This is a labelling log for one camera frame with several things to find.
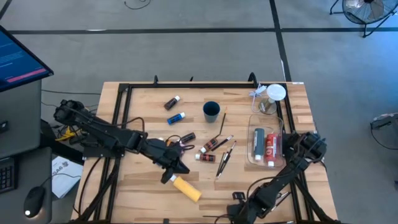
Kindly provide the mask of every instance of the clear plastic container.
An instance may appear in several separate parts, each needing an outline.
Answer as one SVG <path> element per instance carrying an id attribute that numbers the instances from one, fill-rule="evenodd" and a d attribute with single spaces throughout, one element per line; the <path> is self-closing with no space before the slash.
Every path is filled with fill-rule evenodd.
<path id="1" fill-rule="evenodd" d="M 285 166 L 285 159 L 282 156 L 282 127 L 284 122 L 277 116 L 252 115 L 248 126 L 248 145 L 246 148 L 246 165 L 249 167 L 263 167 L 266 169 L 277 169 Z M 254 130 L 264 130 L 264 154 L 266 152 L 266 139 L 268 134 L 276 134 L 276 161 L 274 166 L 269 166 L 265 156 L 260 161 L 255 160 L 254 154 Z"/>

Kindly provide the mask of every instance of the computer mouse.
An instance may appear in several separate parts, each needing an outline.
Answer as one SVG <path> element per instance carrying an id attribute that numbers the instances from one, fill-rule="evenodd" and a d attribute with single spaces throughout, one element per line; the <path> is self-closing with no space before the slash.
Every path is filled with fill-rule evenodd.
<path id="1" fill-rule="evenodd" d="M 24 213 L 28 218 L 39 214 L 43 205 L 45 189 L 42 186 L 32 188 L 27 194 L 24 202 Z"/>

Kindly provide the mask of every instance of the monitor screen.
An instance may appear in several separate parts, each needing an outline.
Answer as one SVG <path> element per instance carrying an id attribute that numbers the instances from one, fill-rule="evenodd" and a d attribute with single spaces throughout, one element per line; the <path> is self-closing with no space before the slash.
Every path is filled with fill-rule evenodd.
<path id="1" fill-rule="evenodd" d="M 49 75 L 52 75 L 51 69 L 0 29 L 0 92 Z"/>

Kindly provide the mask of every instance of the concrete floor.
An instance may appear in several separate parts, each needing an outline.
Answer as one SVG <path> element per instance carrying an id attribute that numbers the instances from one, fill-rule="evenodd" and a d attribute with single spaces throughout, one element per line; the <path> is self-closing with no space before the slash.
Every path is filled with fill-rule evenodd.
<path id="1" fill-rule="evenodd" d="M 0 7 L 6 0 L 0 0 Z M 129 0 L 133 5 L 139 1 Z M 359 27 L 344 15 L 329 16 L 333 0 L 276 0 L 282 28 Z M 120 0 L 13 0 L 0 24 L 10 30 L 273 27 L 264 0 L 152 0 L 131 11 Z M 393 16 L 384 27 L 397 27 Z M 105 81 L 283 81 L 275 34 L 17 35 L 55 71 L 43 88 L 100 92 Z M 398 152 L 378 146 L 369 122 L 398 111 L 398 32 L 366 39 L 356 32 L 283 33 L 293 81 L 305 82 L 314 120 L 326 138 L 326 165 L 338 216 L 346 223 L 398 220 Z M 73 98 L 87 105 L 98 96 L 43 93 L 57 104 Z M 53 108 L 42 107 L 52 120 Z M 379 135 L 387 143 L 394 135 Z M 76 190 L 53 203 L 53 222 L 70 218 Z"/>

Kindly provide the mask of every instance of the wooden table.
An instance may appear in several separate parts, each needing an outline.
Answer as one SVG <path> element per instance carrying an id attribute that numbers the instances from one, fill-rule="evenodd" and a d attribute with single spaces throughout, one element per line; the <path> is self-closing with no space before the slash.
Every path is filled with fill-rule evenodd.
<path id="1" fill-rule="evenodd" d="M 115 107 L 116 95 L 119 83 L 106 82 L 103 86 L 97 116 L 111 121 Z M 303 83 L 287 83 L 290 105 L 294 116 L 295 128 L 303 133 L 315 130 L 310 105 Z M 145 119 L 146 131 L 150 138 L 167 138 L 172 134 L 185 135 L 195 132 L 197 139 L 193 141 L 195 149 L 187 151 L 182 161 L 189 167 L 189 174 L 181 175 L 183 179 L 192 184 L 202 192 L 197 203 L 192 202 L 187 196 L 179 192 L 172 183 L 160 183 L 162 169 L 154 165 L 142 155 L 126 153 L 121 160 L 121 168 L 118 178 L 118 187 L 114 201 L 112 223 L 162 223 L 164 218 L 169 218 L 171 223 L 213 223 L 214 218 L 203 218 L 204 215 L 222 215 L 226 213 L 226 206 L 238 201 L 232 199 L 232 192 L 246 192 L 247 188 L 255 180 L 274 176 L 277 170 L 264 170 L 248 166 L 245 162 L 247 146 L 247 130 L 251 111 L 252 98 L 249 92 L 254 89 L 242 88 L 136 88 L 132 91 L 131 104 L 128 119 L 141 116 Z M 181 100 L 170 111 L 163 108 L 165 102 L 179 95 Z M 123 113 L 124 99 L 119 114 L 119 123 Z M 205 122 L 202 107 L 206 101 L 217 101 L 221 106 L 221 115 L 215 123 Z M 222 121 L 223 111 L 228 107 L 223 134 L 219 139 L 224 139 L 230 134 L 237 140 L 233 156 L 229 161 L 223 175 L 215 182 L 215 174 L 218 168 L 218 161 L 222 153 L 231 147 L 232 142 L 227 142 L 214 153 L 217 162 L 209 164 L 196 161 L 194 154 L 209 139 L 218 134 Z M 286 132 L 290 131 L 287 124 L 285 104 L 281 101 Z M 169 126 L 166 119 L 177 113 L 185 112 L 187 117 Z M 129 129 L 141 130 L 140 122 L 127 126 Z M 93 165 L 95 158 L 85 161 L 83 175 L 80 181 L 78 196 L 75 206 L 78 206 L 79 195 L 86 179 L 87 173 Z M 86 208 L 98 191 L 98 186 L 103 168 L 103 160 L 100 160 L 94 169 L 86 186 L 83 196 L 83 206 Z M 331 196 L 328 178 L 324 167 L 319 164 L 312 164 L 306 170 L 308 188 L 314 199 L 322 209 L 331 216 L 337 218 L 335 206 Z M 283 192 L 290 191 L 287 186 Z M 302 208 L 303 219 L 306 219 L 305 207 L 301 193 L 298 194 Z M 101 217 L 104 218 L 108 194 L 104 197 Z M 288 197 L 265 219 L 257 219 L 257 223 L 281 222 L 295 220 L 292 198 Z M 220 219 L 220 223 L 228 222 L 227 219 Z"/>

